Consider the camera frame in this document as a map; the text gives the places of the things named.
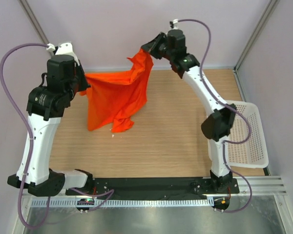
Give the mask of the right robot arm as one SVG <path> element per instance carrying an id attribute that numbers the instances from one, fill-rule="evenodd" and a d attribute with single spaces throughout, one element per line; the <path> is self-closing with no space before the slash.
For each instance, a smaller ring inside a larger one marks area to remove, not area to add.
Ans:
<path id="1" fill-rule="evenodd" d="M 201 64 L 187 52 L 186 37 L 180 29 L 161 32 L 141 49 L 155 59 L 165 58 L 172 70 L 195 92 L 204 106 L 207 118 L 201 124 L 203 135 L 208 139 L 210 187 L 216 193 L 227 191 L 232 182 L 232 172 L 225 166 L 222 141 L 227 140 L 233 127 L 236 106 L 223 106 L 225 100 L 218 96 L 211 83 L 200 71 Z"/>

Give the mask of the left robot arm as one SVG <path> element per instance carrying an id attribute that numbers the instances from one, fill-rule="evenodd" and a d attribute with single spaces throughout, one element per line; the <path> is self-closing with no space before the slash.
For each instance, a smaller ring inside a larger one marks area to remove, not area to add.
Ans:
<path id="1" fill-rule="evenodd" d="M 24 187 L 36 197 L 52 197 L 66 190 L 77 189 L 88 195 L 93 191 L 93 175 L 84 170 L 56 172 L 49 167 L 56 130 L 66 108 L 78 92 L 89 88 L 80 61 L 73 55 L 54 55 L 42 74 L 46 85 L 40 84 L 28 96 L 28 136 L 20 167 L 8 177 L 15 188 Z"/>

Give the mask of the orange t shirt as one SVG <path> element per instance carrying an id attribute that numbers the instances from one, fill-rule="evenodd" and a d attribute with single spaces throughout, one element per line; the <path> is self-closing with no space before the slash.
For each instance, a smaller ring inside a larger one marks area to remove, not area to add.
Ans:
<path id="1" fill-rule="evenodd" d="M 134 125 L 131 117 L 146 104 L 153 60 L 143 49 L 128 60 L 132 63 L 130 70 L 85 75 L 90 87 L 80 95 L 88 99 L 89 131 L 110 123 L 113 133 L 127 131 Z"/>

